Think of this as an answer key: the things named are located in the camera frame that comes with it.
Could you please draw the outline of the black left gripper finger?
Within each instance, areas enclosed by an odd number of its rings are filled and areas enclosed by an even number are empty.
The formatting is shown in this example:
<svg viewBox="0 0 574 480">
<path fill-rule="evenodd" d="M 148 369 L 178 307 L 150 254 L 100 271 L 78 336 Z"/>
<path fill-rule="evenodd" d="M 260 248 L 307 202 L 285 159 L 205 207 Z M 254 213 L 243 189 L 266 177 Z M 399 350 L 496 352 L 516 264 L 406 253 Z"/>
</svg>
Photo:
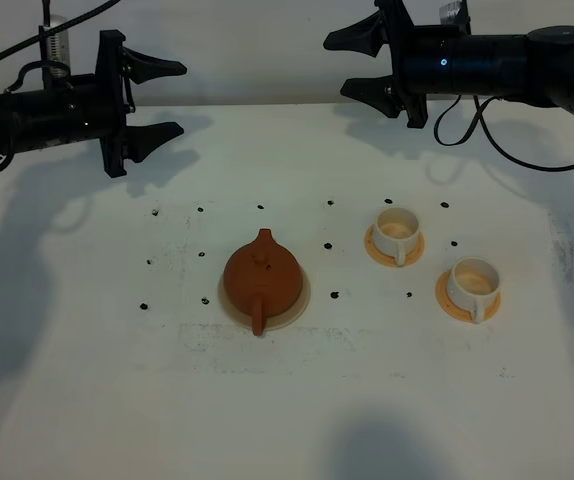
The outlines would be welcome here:
<svg viewBox="0 0 574 480">
<path fill-rule="evenodd" d="M 187 67 L 180 62 L 152 57 L 129 48 L 125 49 L 125 60 L 127 76 L 135 84 L 187 73 Z"/>
<path fill-rule="evenodd" d="M 134 163 L 143 162 L 152 152 L 181 136 L 184 129 L 176 122 L 126 128 L 124 158 Z"/>
</svg>

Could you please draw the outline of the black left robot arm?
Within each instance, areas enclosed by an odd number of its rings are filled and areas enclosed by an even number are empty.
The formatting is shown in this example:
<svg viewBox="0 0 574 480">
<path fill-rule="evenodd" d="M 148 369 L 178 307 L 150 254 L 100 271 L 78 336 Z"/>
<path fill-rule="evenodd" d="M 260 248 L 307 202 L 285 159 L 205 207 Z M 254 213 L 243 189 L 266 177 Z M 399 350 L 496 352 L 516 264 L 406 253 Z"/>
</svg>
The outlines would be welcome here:
<svg viewBox="0 0 574 480">
<path fill-rule="evenodd" d="M 68 65 L 46 59 L 20 69 L 0 94 L 0 172 L 18 153 L 98 140 L 104 171 L 117 178 L 126 173 L 125 161 L 140 163 L 183 134 L 175 122 L 128 125 L 135 110 L 133 84 L 181 76 L 187 69 L 129 49 L 124 41 L 118 30 L 102 31 L 91 74 L 74 75 Z"/>
</svg>

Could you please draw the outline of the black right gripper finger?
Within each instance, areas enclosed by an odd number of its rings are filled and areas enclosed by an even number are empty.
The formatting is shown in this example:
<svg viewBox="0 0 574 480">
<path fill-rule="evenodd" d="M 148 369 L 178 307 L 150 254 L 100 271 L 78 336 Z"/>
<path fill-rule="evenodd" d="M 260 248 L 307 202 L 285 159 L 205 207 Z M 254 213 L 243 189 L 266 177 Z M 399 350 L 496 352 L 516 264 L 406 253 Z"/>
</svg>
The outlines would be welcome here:
<svg viewBox="0 0 574 480">
<path fill-rule="evenodd" d="M 368 105 L 388 118 L 397 118 L 403 111 L 403 104 L 393 88 L 390 76 L 347 79 L 340 94 Z"/>
<path fill-rule="evenodd" d="M 329 33 L 323 42 L 327 51 L 350 51 L 377 56 L 384 45 L 389 45 L 384 15 L 378 11 L 367 18 Z"/>
</svg>

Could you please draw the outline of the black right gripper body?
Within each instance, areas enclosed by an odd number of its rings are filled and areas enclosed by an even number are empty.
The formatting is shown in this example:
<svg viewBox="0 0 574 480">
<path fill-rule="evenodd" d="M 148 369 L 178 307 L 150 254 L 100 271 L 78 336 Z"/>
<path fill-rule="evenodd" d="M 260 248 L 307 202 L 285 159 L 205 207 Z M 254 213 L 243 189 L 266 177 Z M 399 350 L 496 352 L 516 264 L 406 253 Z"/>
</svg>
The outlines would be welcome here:
<svg viewBox="0 0 574 480">
<path fill-rule="evenodd" d="M 393 88 L 407 114 L 407 126 L 421 129 L 428 119 L 427 95 L 447 81 L 455 43 L 467 35 L 467 26 L 416 25 L 402 1 L 375 5 L 384 15 Z"/>
</svg>

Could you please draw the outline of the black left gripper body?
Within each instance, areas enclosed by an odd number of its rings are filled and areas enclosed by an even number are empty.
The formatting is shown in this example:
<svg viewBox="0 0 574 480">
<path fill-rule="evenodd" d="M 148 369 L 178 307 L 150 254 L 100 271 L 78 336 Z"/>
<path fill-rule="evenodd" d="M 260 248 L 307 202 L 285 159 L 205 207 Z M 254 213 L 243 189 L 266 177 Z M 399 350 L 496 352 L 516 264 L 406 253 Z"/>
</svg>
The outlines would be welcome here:
<svg viewBox="0 0 574 480">
<path fill-rule="evenodd" d="M 104 171 L 110 178 L 127 174 L 125 161 L 132 154 L 126 117 L 133 112 L 134 102 L 129 86 L 131 62 L 123 46 L 125 40 L 118 30 L 101 31 L 95 70 L 103 104 L 102 124 L 106 130 L 100 137 L 100 145 Z"/>
</svg>

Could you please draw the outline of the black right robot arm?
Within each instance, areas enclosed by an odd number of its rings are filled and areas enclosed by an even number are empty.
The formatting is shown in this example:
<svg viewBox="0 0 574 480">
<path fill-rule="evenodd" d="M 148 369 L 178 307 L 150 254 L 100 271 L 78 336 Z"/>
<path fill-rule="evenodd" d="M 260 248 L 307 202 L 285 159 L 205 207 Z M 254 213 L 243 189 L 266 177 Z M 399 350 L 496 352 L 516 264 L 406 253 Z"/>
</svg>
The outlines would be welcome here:
<svg viewBox="0 0 574 480">
<path fill-rule="evenodd" d="M 389 118 L 406 113 L 415 129 L 426 125 L 430 95 L 497 97 L 574 115 L 574 26 L 474 35 L 466 2 L 452 6 L 440 24 L 416 25 L 403 2 L 379 1 L 374 14 L 330 33 L 328 51 L 390 50 L 390 75 L 348 79 L 342 95 Z"/>
</svg>

